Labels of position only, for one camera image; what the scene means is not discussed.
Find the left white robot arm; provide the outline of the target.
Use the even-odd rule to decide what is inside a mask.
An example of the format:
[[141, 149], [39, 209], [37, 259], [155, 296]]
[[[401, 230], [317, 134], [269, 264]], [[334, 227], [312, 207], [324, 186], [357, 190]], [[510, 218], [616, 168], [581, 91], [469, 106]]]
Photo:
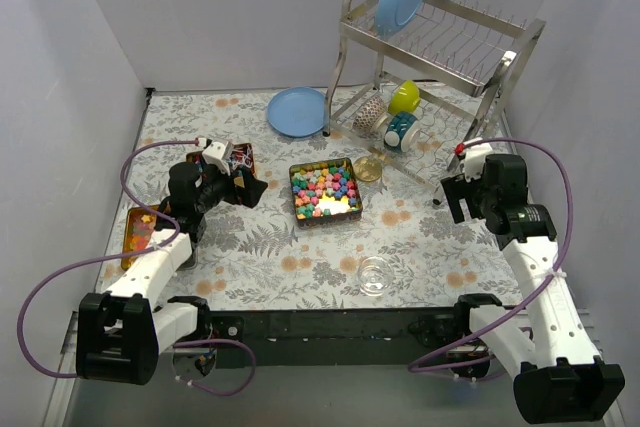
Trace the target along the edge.
[[79, 305], [79, 377], [144, 385], [168, 348], [212, 342], [206, 300], [173, 297], [162, 308], [157, 301], [177, 271], [193, 261], [206, 213], [221, 202], [253, 208], [267, 187], [246, 167], [226, 173], [214, 165], [180, 162], [170, 169], [169, 195], [160, 204], [150, 252], [138, 256], [105, 292], [88, 294]]

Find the tin of gummy candies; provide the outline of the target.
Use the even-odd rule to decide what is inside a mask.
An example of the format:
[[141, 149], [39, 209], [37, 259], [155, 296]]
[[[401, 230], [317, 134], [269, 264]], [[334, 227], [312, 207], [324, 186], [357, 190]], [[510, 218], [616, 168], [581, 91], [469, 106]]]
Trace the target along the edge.
[[128, 211], [124, 231], [122, 252], [144, 250], [151, 238], [157, 216], [141, 207], [133, 207]]

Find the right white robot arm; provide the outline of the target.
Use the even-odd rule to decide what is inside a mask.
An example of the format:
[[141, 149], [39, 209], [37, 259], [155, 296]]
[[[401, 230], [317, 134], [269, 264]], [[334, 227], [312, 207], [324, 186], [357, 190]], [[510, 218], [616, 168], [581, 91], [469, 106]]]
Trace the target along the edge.
[[557, 232], [546, 207], [528, 200], [524, 159], [490, 145], [464, 147], [460, 174], [442, 187], [455, 222], [482, 219], [495, 235], [523, 297], [526, 335], [493, 297], [460, 301], [452, 320], [464, 344], [482, 342], [513, 380], [530, 424], [601, 420], [625, 386], [621, 367], [606, 363], [586, 332], [569, 291]]

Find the tin of star candies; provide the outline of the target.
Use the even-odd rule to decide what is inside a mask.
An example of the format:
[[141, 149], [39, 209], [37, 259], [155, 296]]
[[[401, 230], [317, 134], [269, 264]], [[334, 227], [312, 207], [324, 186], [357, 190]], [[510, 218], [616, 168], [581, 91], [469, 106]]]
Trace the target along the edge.
[[299, 227], [361, 219], [363, 201], [349, 158], [296, 164], [289, 168], [288, 176]]

